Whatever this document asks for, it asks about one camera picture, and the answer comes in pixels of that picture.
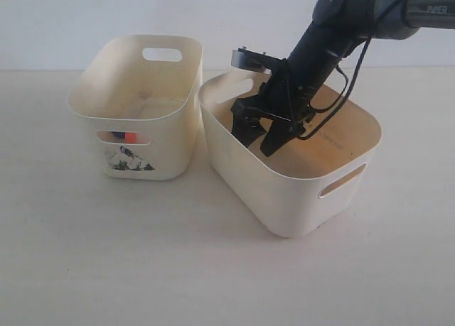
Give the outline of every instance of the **bin handle hole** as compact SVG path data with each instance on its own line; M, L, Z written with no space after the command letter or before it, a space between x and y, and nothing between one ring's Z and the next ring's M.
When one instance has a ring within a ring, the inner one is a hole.
M183 59L180 50L171 48L145 48L142 56L148 61L180 62Z
M222 104L228 100L239 97L243 94L250 92L255 85L253 79L245 79L237 83L233 83L231 86L226 87L222 93L217 97L216 103Z
M363 165L359 166L358 168L356 168L355 170L349 172L347 175L343 176L342 178L336 180L335 182L331 183L330 185L327 185L321 191L319 198L324 198L329 193L338 189L340 186L342 186L342 185L346 184L348 181L354 179L354 177L357 177L358 175L360 175L365 170L366 167L367 167L367 164L363 164Z
M99 140L103 143L120 143L123 145L150 145L151 138L136 132L97 131Z

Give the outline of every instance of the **red object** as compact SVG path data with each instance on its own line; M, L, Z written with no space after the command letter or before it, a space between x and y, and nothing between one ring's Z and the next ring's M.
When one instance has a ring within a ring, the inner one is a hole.
M135 133L125 133L125 142L126 143L136 143L137 134Z

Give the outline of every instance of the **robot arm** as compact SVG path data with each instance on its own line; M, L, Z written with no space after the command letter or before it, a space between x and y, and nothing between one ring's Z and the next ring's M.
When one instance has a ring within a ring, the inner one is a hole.
M235 100L232 134L245 147L265 135L261 151L266 156L294 138L311 138L349 98L372 39L404 40L423 27L455 29L455 0L318 0L310 26L288 58L280 60L246 48L234 51L232 66L270 70L271 76L257 95ZM348 93L343 98L340 95L332 107L312 107L311 100L330 74L340 71L339 62L362 44L364 50ZM316 114L329 111L305 135L305 125ZM262 127L261 119L272 120L269 131Z

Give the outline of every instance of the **white storage bin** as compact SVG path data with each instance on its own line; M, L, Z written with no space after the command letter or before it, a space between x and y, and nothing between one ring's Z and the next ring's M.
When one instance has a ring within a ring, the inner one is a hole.
M247 149L230 133L230 107L236 97L256 94L268 76L231 70L201 87L210 162L269 231L302 237L350 204L380 142L381 128L348 100L313 138L295 139L266 158L259 150L264 137ZM326 107L337 96L324 85L313 105ZM268 129L267 121L262 124Z
M116 38L100 51L68 106L86 128L104 173L168 180L186 170L200 123L202 53L191 38L151 35Z

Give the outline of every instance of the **white table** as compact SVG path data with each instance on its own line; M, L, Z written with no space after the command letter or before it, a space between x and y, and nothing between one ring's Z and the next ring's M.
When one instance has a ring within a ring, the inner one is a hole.
M349 209L297 240L203 136L176 180L100 174L66 108L79 75L0 74L0 325L455 323L454 68L362 70L382 143Z

